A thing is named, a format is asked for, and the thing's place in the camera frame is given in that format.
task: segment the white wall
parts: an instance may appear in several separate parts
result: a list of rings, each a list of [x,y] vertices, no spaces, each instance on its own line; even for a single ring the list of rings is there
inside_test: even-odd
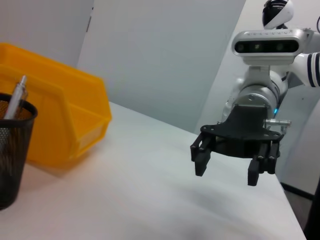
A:
[[[76,66],[94,0],[0,1],[0,42]]]
[[[320,176],[320,101],[318,101],[320,89],[308,87],[304,95],[305,103],[298,97],[295,97],[294,99],[291,98],[293,102],[288,105],[292,110],[290,112],[291,118],[296,120],[301,117],[303,118],[303,114],[298,114],[303,112],[309,113],[310,117],[303,131],[297,132],[292,126],[288,130],[288,135],[285,136],[286,141],[284,141],[285,139],[282,140],[282,142],[284,141],[282,148],[288,148],[289,151],[282,150],[284,155],[281,157],[287,157],[287,160],[286,162],[280,162],[280,165],[285,164],[282,167],[283,171],[280,180],[285,184],[314,194]]]
[[[96,0],[78,67],[110,101],[193,131],[245,0]]]
[[[295,12],[293,19],[287,23],[287,26],[289,28],[311,28],[316,30],[316,23],[320,16],[320,1],[292,1],[294,3]],[[248,68],[240,57],[237,57],[232,53],[232,39],[241,31],[263,29],[262,10],[265,2],[266,0],[246,0],[239,21],[222,59],[217,76],[211,86],[201,117],[194,130],[195,133],[199,133],[201,126],[215,124],[217,121],[221,120],[223,108],[228,100],[236,78],[243,77]],[[279,180],[282,182],[294,184],[294,182],[289,181],[289,179],[292,179],[291,173],[295,174],[292,169],[299,171],[301,165],[297,165],[294,161],[291,162],[290,159],[287,161],[287,157],[289,156],[290,151],[295,148],[299,134],[303,130],[303,126],[307,122],[319,97],[320,89],[299,87],[299,90],[290,89],[285,101],[281,105],[277,117],[292,120],[292,127],[289,128],[288,134],[281,141],[280,151],[282,154],[277,162],[276,173]]]

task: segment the yellow storage bin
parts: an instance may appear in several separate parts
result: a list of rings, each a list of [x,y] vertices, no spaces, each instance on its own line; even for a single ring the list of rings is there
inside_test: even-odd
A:
[[[63,168],[101,140],[111,121],[102,79],[0,43],[0,92],[12,94],[27,75],[27,101],[36,106],[28,161]]]

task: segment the black mesh pencil holder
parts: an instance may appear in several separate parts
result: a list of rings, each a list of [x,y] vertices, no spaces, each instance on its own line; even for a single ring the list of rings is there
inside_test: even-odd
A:
[[[16,119],[3,119],[11,95],[0,93],[0,210],[17,198],[37,109],[21,101]]]

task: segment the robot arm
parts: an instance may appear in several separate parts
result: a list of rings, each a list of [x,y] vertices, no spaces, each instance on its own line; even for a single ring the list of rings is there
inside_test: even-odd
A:
[[[251,158],[250,186],[257,185],[259,174],[274,174],[280,141],[291,124],[288,120],[274,119],[288,90],[288,72],[295,73],[307,86],[320,87],[320,53],[302,53],[314,32],[285,29],[284,23],[292,16],[288,12],[283,17],[278,15],[292,8],[290,0],[269,0],[263,11],[264,19],[270,13],[268,8],[280,10],[271,20],[263,21],[265,30],[244,31],[233,40],[233,53],[249,67],[244,78],[235,83],[222,122],[202,126],[190,146],[197,176],[204,174],[211,152]],[[273,125],[281,126],[281,133],[269,130]]]

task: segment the silver pen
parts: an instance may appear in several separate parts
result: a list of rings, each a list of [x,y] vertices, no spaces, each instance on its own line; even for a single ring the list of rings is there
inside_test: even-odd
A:
[[[14,92],[12,94],[11,100],[9,102],[8,109],[3,117],[3,119],[14,119],[24,93],[26,92],[26,81],[27,76],[23,76],[21,81],[16,85]]]

